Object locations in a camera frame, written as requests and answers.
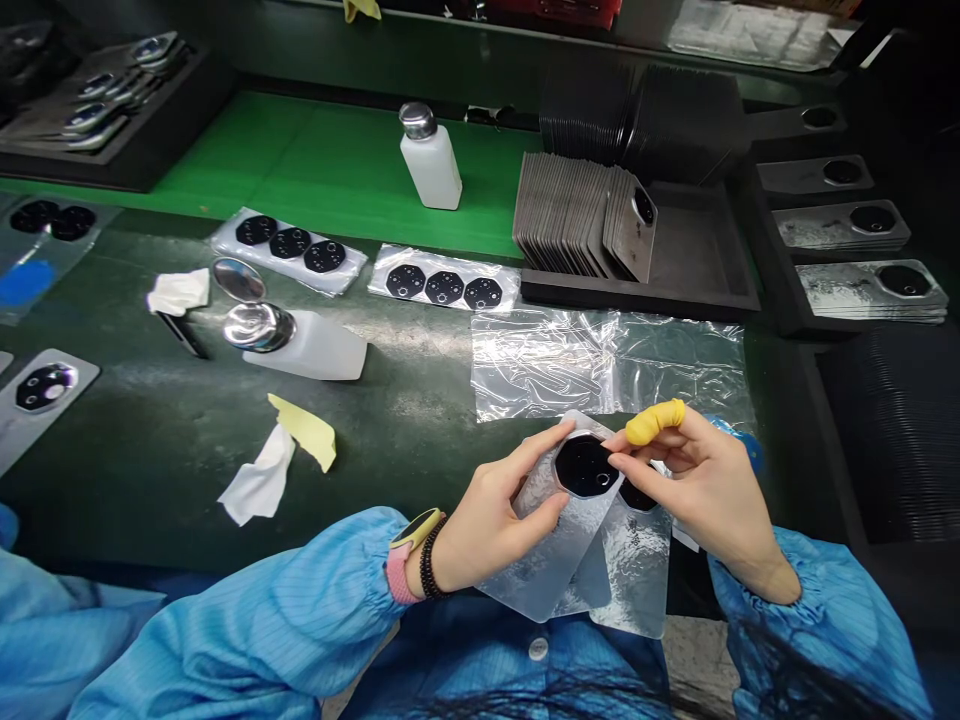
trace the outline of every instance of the white cloth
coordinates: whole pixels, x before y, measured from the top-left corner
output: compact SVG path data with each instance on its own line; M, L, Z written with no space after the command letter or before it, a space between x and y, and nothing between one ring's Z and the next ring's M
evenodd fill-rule
M277 425L251 465L240 467L233 482L217 500L241 527L254 515L273 517L287 487L287 466L296 445L282 425Z
M147 295L150 312L182 317L187 310L210 302L210 270L191 273L157 275L153 290Z

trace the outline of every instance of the metal pump lid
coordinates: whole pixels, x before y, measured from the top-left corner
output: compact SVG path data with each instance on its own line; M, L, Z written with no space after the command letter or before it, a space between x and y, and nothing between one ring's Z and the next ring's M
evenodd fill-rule
M297 330L293 316L270 303L244 303L227 313L223 337L241 350L268 353L279 350Z
M433 111L421 102L410 102L400 108L403 132L411 140L426 140L437 132L437 120Z

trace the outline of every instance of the black beaded bracelet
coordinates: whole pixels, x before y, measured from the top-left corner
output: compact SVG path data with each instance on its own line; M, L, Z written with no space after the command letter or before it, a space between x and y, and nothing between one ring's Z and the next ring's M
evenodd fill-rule
M436 578L433 577L433 563L431 562L433 544L437 541L437 535L440 534L440 530L446 522L445 517L440 518L440 522L423 541L423 552L420 555L420 584L423 585L423 594L433 600L450 595L450 593L445 593L437 587Z

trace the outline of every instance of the left hand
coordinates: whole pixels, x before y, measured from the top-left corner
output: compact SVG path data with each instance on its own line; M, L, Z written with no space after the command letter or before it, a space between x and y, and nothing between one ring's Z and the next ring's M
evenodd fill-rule
M529 437L503 460L481 465L473 474L456 511L443 526L431 557L437 587L455 592L472 587L526 555L549 535L570 496L560 491L520 520L511 500L527 473L547 450L573 432L574 422L561 423ZM406 564L407 585L422 598L418 547Z

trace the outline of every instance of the wristwatch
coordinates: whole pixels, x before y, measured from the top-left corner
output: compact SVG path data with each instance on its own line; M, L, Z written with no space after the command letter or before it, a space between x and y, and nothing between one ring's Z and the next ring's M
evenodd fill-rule
M439 508L420 513L407 527L390 541L390 554L387 555L387 582L390 594L401 605L413 605L420 598L410 592L407 585L406 563L417 547L432 533L446 515Z

